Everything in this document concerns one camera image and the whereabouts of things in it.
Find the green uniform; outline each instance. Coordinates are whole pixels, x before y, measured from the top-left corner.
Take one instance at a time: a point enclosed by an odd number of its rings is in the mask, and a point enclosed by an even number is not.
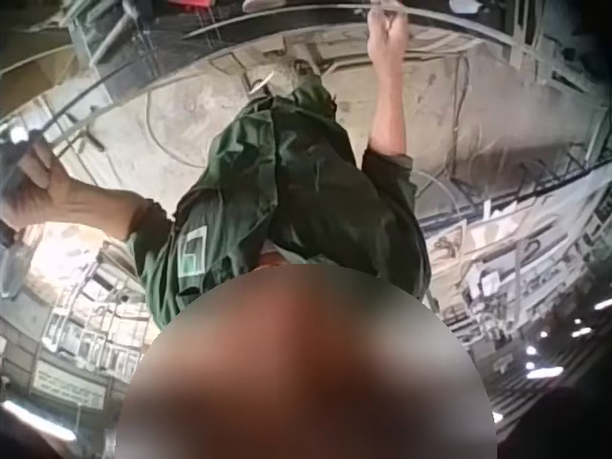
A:
[[[129,245],[158,326],[252,271],[270,242],[292,263],[336,264],[423,297],[412,161],[366,151],[359,170],[335,114],[314,76],[287,98],[253,100],[212,143],[175,221],[149,207]]]

